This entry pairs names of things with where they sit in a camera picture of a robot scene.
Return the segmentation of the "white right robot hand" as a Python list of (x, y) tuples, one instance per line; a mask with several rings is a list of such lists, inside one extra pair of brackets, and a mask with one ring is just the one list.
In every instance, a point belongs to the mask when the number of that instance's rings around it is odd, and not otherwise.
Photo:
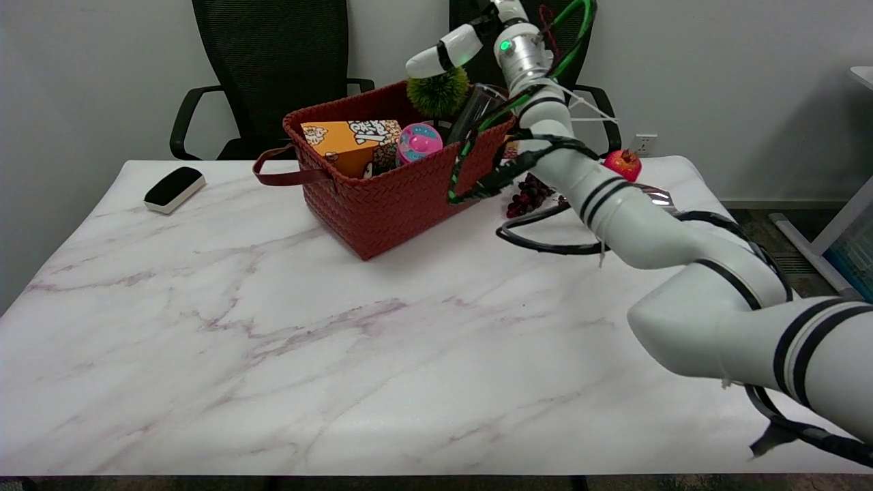
[(491, 47), (499, 66), (520, 53), (523, 36), (537, 37), (537, 27), (520, 1), (479, 1), (480, 15), (450, 31), (434, 46), (406, 62), (406, 77), (424, 80), (468, 64), (483, 47)]

